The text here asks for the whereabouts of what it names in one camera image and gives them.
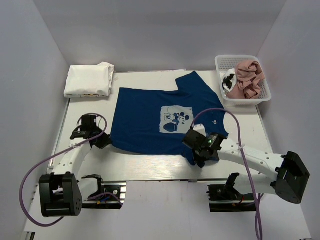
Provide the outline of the white t shirt stack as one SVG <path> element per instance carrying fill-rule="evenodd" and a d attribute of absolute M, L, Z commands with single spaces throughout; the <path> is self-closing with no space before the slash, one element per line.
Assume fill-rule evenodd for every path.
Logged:
<path fill-rule="evenodd" d="M 71 65 L 64 89 L 65 98 L 104 98 L 111 94 L 115 66 L 107 62 L 97 65 Z"/>

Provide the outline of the blue t shirt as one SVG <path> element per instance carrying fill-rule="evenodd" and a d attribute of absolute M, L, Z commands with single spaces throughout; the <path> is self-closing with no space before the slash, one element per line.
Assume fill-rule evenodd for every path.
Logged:
<path fill-rule="evenodd" d="M 192 122 L 204 125 L 207 134 L 229 135 L 218 95 L 195 71 L 175 83 L 175 91 L 120 88 L 110 133 L 115 148 L 181 155 L 194 166 L 193 152 L 183 144 Z"/>

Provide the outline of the white black printed t shirt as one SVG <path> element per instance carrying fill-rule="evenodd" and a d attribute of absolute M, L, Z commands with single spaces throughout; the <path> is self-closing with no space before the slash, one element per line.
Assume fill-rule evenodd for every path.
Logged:
<path fill-rule="evenodd" d="M 222 89 L 225 95 L 230 99 L 236 99 L 236 92 L 233 91 L 237 85 L 237 76 L 235 68 L 231 68 L 226 71 L 222 79 Z"/>

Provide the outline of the pink t shirt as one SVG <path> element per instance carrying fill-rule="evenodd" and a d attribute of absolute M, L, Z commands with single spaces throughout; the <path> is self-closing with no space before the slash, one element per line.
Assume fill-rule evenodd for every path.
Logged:
<path fill-rule="evenodd" d="M 226 96 L 229 99 L 258 99 L 261 94 L 259 83 L 265 75 L 258 61 L 245 60 L 235 67 L 237 82 Z"/>

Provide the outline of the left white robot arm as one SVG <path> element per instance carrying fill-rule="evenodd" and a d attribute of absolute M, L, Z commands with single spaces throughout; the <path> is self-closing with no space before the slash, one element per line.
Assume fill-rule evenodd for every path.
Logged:
<path fill-rule="evenodd" d="M 99 200 L 105 196 L 106 187 L 98 174 L 78 177 L 86 156 L 93 147 L 104 149 L 112 143 L 110 135 L 100 129 L 97 114 L 85 114 L 73 130 L 69 145 L 71 149 L 50 174 L 39 179 L 39 196 L 43 217 L 78 216 L 83 201 L 93 197 Z"/>

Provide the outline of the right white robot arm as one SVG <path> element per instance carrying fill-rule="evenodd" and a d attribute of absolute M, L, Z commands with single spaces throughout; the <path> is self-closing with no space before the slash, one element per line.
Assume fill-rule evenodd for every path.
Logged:
<path fill-rule="evenodd" d="M 218 133 L 205 136 L 202 124 L 190 129 L 182 142 L 192 150 L 199 167 L 204 167 L 206 161 L 216 159 L 247 166 L 258 172 L 252 176 L 232 173 L 225 184 L 219 185 L 216 190 L 209 190 L 211 201 L 237 201 L 244 195 L 257 193 L 277 195 L 292 204 L 302 202 L 310 173 L 297 153 L 288 151 L 282 155 L 240 147 L 232 139 Z"/>

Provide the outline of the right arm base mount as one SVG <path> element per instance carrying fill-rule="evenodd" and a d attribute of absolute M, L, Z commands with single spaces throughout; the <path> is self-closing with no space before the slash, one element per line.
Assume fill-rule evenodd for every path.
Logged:
<path fill-rule="evenodd" d="M 239 173 L 232 173 L 223 184 L 208 185 L 209 210 L 211 213 L 255 212 L 256 205 L 252 193 L 241 194 L 235 189 Z"/>

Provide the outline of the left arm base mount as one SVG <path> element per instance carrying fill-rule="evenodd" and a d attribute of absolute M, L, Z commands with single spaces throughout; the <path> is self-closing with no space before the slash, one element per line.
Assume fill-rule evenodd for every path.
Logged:
<path fill-rule="evenodd" d="M 127 183 L 109 182 L 101 183 L 102 192 L 94 193 L 92 200 L 86 200 L 82 204 L 83 209 L 94 210 L 120 210 L 125 202 Z"/>

